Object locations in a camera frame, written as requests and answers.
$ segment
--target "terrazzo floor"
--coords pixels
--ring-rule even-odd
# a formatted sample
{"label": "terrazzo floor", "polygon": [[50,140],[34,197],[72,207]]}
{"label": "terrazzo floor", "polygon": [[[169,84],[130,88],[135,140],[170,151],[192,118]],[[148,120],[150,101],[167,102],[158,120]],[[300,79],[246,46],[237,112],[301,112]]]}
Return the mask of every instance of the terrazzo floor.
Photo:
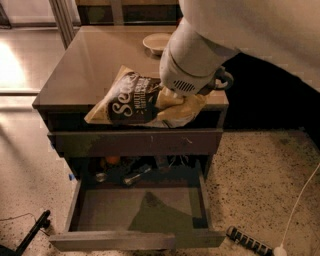
{"label": "terrazzo floor", "polygon": [[[4,41],[25,74],[26,79],[17,87],[41,88],[63,54],[54,30],[0,32],[0,42]],[[46,209],[51,211],[46,233],[62,232],[76,186],[76,181],[68,178],[68,166],[51,148],[48,130],[31,108],[33,100],[0,97],[0,244],[11,249],[33,226],[32,215],[38,218]],[[271,247],[278,246],[299,192],[319,162],[319,150],[303,130],[226,131],[206,182],[214,228],[226,231],[236,226]],[[320,255],[319,208],[320,171],[293,215],[284,243],[288,255]],[[27,213],[32,215],[3,220]],[[228,238],[219,248],[210,249],[62,253],[39,232],[23,255],[255,254]]]}

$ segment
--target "small bowl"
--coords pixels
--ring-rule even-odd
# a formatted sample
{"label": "small bowl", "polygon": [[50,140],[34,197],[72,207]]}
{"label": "small bowl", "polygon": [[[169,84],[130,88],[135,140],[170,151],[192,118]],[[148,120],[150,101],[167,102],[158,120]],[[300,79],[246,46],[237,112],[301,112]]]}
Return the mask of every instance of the small bowl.
{"label": "small bowl", "polygon": [[168,33],[156,33],[151,34],[143,39],[143,45],[150,49],[152,54],[161,55],[164,48],[167,46],[171,34]]}

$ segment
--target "electrical cord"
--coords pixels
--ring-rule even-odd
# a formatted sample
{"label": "electrical cord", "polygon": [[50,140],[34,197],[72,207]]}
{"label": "electrical cord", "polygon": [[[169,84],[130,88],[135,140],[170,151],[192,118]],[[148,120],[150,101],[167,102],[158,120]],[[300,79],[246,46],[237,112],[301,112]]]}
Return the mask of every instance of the electrical cord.
{"label": "electrical cord", "polygon": [[18,218],[21,218],[21,217],[24,217],[24,216],[27,216],[27,215],[31,215],[34,218],[34,221],[37,222],[36,217],[32,213],[26,213],[26,214],[22,214],[22,215],[19,215],[19,216],[16,216],[16,217],[10,217],[10,218],[7,218],[7,219],[0,219],[0,221],[14,220],[14,219],[18,219]]}
{"label": "electrical cord", "polygon": [[296,201],[296,203],[295,203],[294,206],[293,206],[293,209],[292,209],[292,211],[291,211],[291,214],[290,214],[290,217],[289,217],[289,220],[288,220],[288,223],[287,223],[286,230],[285,230],[284,235],[283,235],[283,238],[282,238],[282,242],[281,242],[280,246],[279,246],[279,247],[276,247],[275,250],[274,250],[274,255],[275,255],[275,256],[278,256],[278,255],[279,255],[279,256],[280,256],[280,255],[281,255],[281,256],[282,256],[282,255],[287,255],[287,254],[286,254],[286,251],[283,249],[283,245],[284,245],[284,241],[285,241],[285,239],[286,239],[286,236],[287,236],[287,233],[288,233],[288,230],[289,230],[289,226],[290,226],[290,223],[291,223],[293,214],[294,214],[294,212],[295,212],[295,209],[296,209],[297,206],[298,206],[298,203],[299,203],[299,201],[300,201],[300,198],[301,198],[301,196],[302,196],[305,188],[306,188],[307,185],[310,183],[311,179],[312,179],[313,176],[316,174],[316,172],[318,171],[319,167],[320,167],[320,163],[318,164],[318,166],[317,166],[317,168],[314,170],[314,172],[311,174],[311,176],[309,177],[309,179],[307,180],[307,182],[304,184],[304,186],[303,186],[303,188],[302,188],[302,190],[301,190],[301,192],[300,192],[300,194],[299,194],[299,196],[298,196],[298,198],[297,198],[297,201]]}
{"label": "electrical cord", "polygon": [[[18,219],[18,218],[22,218],[24,216],[27,216],[27,215],[31,215],[34,219],[34,222],[36,223],[37,222],[37,219],[36,217],[32,214],[32,213],[26,213],[26,214],[22,214],[22,215],[19,215],[19,216],[16,216],[16,217],[9,217],[7,219],[0,219],[0,221],[8,221],[8,220],[14,220],[14,219]],[[41,231],[42,233],[44,233],[46,236],[50,236],[48,233],[46,233],[45,231],[39,229],[39,231]]]}

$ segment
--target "wooden nightstand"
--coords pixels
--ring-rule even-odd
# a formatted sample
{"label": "wooden nightstand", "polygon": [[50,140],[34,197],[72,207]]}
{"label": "wooden nightstand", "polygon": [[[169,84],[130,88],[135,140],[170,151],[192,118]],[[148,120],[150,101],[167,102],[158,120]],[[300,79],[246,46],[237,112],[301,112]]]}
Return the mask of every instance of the wooden nightstand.
{"label": "wooden nightstand", "polygon": [[[196,120],[183,128],[89,125],[83,119],[108,92],[121,65],[159,77],[160,57],[142,40],[174,29],[81,27],[35,99],[52,145],[78,180],[65,230],[50,237],[59,250],[203,248],[224,240],[225,232],[212,227],[205,187],[228,108],[224,92],[211,94]],[[185,155],[195,165],[150,172],[127,188],[117,183],[117,174],[102,183],[89,174],[90,160],[108,155]]]}

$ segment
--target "cable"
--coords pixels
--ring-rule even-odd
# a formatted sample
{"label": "cable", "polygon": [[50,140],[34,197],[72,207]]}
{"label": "cable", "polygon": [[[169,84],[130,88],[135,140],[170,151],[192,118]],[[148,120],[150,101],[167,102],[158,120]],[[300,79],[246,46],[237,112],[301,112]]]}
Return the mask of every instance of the cable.
{"label": "cable", "polygon": [[313,178],[313,176],[314,176],[314,175],[316,174],[316,172],[318,171],[319,167],[320,167],[320,163],[318,164],[318,166],[317,166],[317,168],[314,170],[314,172],[311,174],[311,176],[310,176],[310,178],[308,179],[308,181],[306,182],[306,184],[304,184],[304,186],[303,186],[303,188],[302,188],[302,190],[301,190],[301,192],[300,192],[300,194],[299,194],[299,196],[298,196],[298,199],[297,199],[297,201],[296,201],[296,203],[295,203],[295,205],[294,205],[294,207],[293,207],[293,209],[292,209],[292,211],[291,211],[290,218],[289,218],[289,221],[288,221],[288,224],[287,224],[287,227],[286,227],[286,231],[284,232],[284,236],[283,236],[283,239],[282,239],[282,242],[281,242],[281,247],[283,247],[284,240],[285,240],[285,238],[286,238],[286,236],[287,236],[287,232],[288,232],[288,229],[289,229],[289,226],[290,226],[290,222],[291,222],[293,213],[294,213],[294,211],[295,211],[295,209],[296,209],[296,207],[297,207],[297,205],[298,205],[298,203],[299,203],[300,197],[301,197],[301,195],[303,194],[303,192],[304,192],[305,188],[307,187],[307,185],[309,184],[309,182],[311,181],[311,179]]}
{"label": "cable", "polygon": [[36,217],[32,213],[26,213],[26,214],[22,214],[22,215],[19,215],[19,216],[16,216],[16,217],[10,217],[8,219],[0,219],[0,221],[14,220],[14,219],[18,219],[18,218],[24,217],[26,215],[31,215],[34,218],[34,221],[37,222]]}
{"label": "cable", "polygon": [[46,236],[50,236],[47,232],[43,231],[42,229],[39,229],[39,231],[41,231],[43,234],[45,234]]}

